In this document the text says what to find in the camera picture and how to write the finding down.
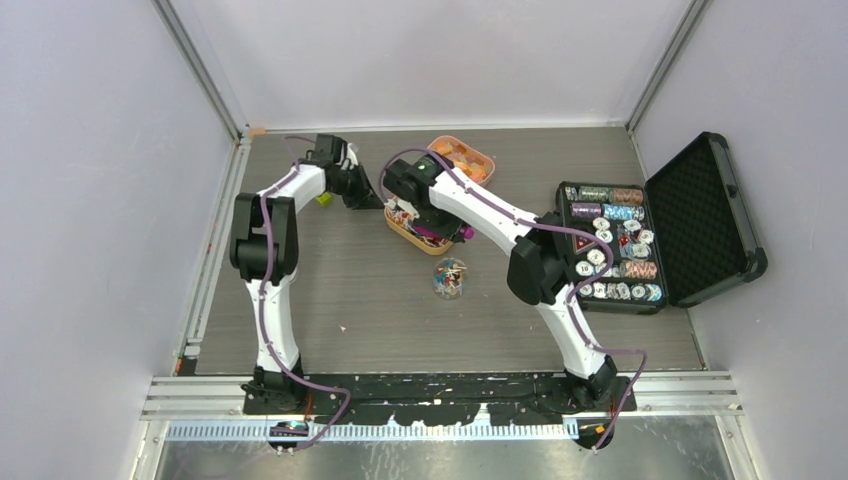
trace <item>green object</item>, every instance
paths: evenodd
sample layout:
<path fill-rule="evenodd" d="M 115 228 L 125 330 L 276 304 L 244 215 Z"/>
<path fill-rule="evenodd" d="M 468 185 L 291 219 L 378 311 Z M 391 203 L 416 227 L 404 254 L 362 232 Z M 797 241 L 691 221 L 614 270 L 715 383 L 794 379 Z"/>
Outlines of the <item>green object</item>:
<path fill-rule="evenodd" d="M 330 192 L 324 192 L 321 195 L 315 197 L 315 201 L 321 204 L 322 207 L 326 207 L 333 201 L 333 195 Z"/>

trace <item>open case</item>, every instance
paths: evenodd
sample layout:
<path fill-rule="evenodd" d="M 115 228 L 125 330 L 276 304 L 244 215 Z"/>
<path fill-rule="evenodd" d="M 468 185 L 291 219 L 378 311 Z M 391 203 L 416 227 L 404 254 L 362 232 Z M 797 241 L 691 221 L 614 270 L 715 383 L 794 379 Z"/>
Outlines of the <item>open case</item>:
<path fill-rule="evenodd" d="M 704 132 L 699 135 L 649 178 L 644 188 L 562 182 L 556 191 L 556 204 L 563 222 L 595 234 L 597 228 L 592 218 L 572 214 L 574 204 L 603 199 L 602 196 L 582 195 L 581 189 L 586 187 L 587 193 L 604 189 L 640 190 L 643 198 L 633 205 L 644 209 L 639 220 L 641 228 L 654 233 L 648 244 L 649 252 L 645 251 L 647 255 L 630 260 L 624 257 L 619 243 L 619 233 L 625 231 L 624 221 L 610 220 L 609 231 L 614 236 L 610 247 L 615 255 L 617 268 L 613 273 L 616 276 L 599 281 L 599 288 L 615 291 L 615 286 L 624 284 L 633 291 L 634 287 L 638 290 L 637 285 L 652 284 L 662 293 L 661 298 L 648 300 L 647 296 L 634 298 L 634 295 L 611 298 L 601 294 L 605 298 L 598 298 L 594 293 L 585 295 L 587 291 L 578 295 L 584 310 L 652 314 L 666 305 L 692 307 L 740 283 L 759 278 L 768 266 L 765 250 L 757 241 L 733 173 L 727 140 L 719 134 Z M 603 207 L 603 202 L 596 203 Z M 569 242 L 573 247 L 568 255 L 571 280 L 577 283 L 587 276 L 585 262 L 593 248 L 579 244 L 574 238 Z M 623 263 L 628 261 L 654 262 L 655 277 L 625 278 Z"/>

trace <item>white wall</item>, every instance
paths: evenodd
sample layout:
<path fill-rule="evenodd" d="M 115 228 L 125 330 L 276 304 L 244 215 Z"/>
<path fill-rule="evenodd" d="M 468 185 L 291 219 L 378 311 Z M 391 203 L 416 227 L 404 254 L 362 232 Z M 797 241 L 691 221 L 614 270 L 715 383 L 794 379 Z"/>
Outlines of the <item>white wall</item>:
<path fill-rule="evenodd" d="M 231 110 L 289 129 L 622 123 L 689 2 L 174 3 Z"/>
<path fill-rule="evenodd" d="M 120 476 L 232 145 L 148 0 L 0 3 L 0 478 Z"/>
<path fill-rule="evenodd" d="M 713 2 L 637 130 L 656 172 L 724 134 L 769 271 L 692 310 L 774 478 L 848 469 L 848 4 Z"/>

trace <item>table surface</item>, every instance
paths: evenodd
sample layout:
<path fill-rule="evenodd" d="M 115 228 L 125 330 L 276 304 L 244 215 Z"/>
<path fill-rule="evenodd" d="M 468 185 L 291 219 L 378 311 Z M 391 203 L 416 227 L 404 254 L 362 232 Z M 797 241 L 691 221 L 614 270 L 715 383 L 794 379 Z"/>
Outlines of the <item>table surface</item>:
<path fill-rule="evenodd" d="M 398 150 L 456 136 L 491 156 L 489 190 L 524 210 L 554 208 L 562 180 L 642 184 L 622 128 L 368 132 L 341 134 L 359 147 L 369 178 Z M 295 151 L 307 145 L 290 140 Z M 415 156 L 407 158 L 413 161 Z M 253 140 L 241 191 L 278 180 L 292 159 L 282 135 Z M 306 372 L 458 372 L 562 370 L 562 357 L 541 316 L 509 291 L 507 257 L 479 237 L 447 255 L 468 266 L 464 295 L 442 300 L 432 290 L 432 257 L 390 230 L 382 211 L 349 211 L 340 198 L 310 202 L 298 215 L 300 262 L 292 285 L 293 328 Z M 653 316 L 587 312 L 609 347 L 641 347 L 649 369 L 701 367 L 686 312 Z M 256 360 L 252 306 L 229 262 L 221 268 L 198 373 L 247 373 Z M 634 370 L 637 357 L 616 357 Z"/>

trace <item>orange container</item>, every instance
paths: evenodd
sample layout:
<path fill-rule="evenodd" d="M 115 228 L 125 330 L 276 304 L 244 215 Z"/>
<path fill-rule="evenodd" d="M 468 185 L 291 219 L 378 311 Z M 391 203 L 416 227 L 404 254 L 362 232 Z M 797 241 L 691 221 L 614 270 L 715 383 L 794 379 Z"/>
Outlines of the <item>orange container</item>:
<path fill-rule="evenodd" d="M 456 137 L 443 135 L 433 140 L 427 147 L 435 150 L 445 158 L 452 160 L 454 165 L 462 169 L 468 178 L 478 185 L 486 185 L 495 173 L 495 162 L 471 148 L 467 143 Z M 409 222 L 412 219 L 405 212 L 389 211 L 388 207 L 383 209 L 386 215 L 386 223 L 400 236 L 412 242 L 413 245 L 429 255 L 442 255 L 453 245 L 447 240 L 434 241 L 430 238 L 421 238 L 409 231 Z"/>

